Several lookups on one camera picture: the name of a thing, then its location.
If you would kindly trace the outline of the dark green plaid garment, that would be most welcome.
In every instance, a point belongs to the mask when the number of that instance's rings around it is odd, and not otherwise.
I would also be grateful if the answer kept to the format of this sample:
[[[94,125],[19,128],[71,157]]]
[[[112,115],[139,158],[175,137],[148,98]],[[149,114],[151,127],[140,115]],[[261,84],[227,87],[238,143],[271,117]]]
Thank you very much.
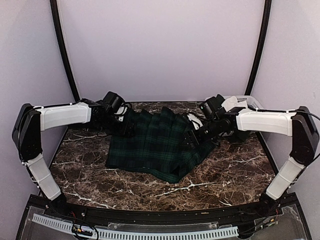
[[[163,107],[159,113],[130,110],[132,137],[112,136],[105,166],[129,172],[152,174],[175,184],[201,164],[216,148],[209,141],[196,147],[183,143],[184,134],[194,129],[185,114]]]

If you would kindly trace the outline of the white laundry basket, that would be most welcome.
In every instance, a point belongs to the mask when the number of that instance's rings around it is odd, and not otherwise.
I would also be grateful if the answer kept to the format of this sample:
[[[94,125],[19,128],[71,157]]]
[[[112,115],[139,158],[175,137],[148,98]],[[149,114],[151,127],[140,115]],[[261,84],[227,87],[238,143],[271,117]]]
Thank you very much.
[[[254,97],[250,95],[233,95],[233,96],[236,96],[239,102],[247,101],[248,108],[253,108],[254,110],[263,108],[262,105]],[[230,97],[232,96],[223,96],[224,100]]]

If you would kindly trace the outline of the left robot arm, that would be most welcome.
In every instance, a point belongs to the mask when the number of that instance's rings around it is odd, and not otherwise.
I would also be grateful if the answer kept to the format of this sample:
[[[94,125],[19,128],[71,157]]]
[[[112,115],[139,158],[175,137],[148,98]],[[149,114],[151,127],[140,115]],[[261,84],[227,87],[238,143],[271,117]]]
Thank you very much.
[[[33,182],[51,203],[51,210],[60,218],[67,218],[70,206],[62,199],[63,193],[45,161],[42,132],[56,127],[83,125],[108,135],[130,137],[133,124],[128,120],[129,103],[121,99],[91,101],[83,98],[75,103],[50,106],[21,106],[12,130],[12,140],[21,163],[26,166]]]

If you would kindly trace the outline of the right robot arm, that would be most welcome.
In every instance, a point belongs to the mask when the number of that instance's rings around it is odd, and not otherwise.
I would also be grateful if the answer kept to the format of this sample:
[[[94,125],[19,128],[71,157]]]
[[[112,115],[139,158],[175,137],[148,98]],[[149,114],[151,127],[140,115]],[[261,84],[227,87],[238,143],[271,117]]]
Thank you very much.
[[[212,117],[203,126],[187,131],[182,143],[195,148],[225,133],[262,133],[278,167],[278,173],[265,190],[266,198],[255,205],[255,213],[266,217],[274,210],[274,201],[319,158],[320,132],[315,122],[319,119],[305,106],[290,110],[234,107]]]

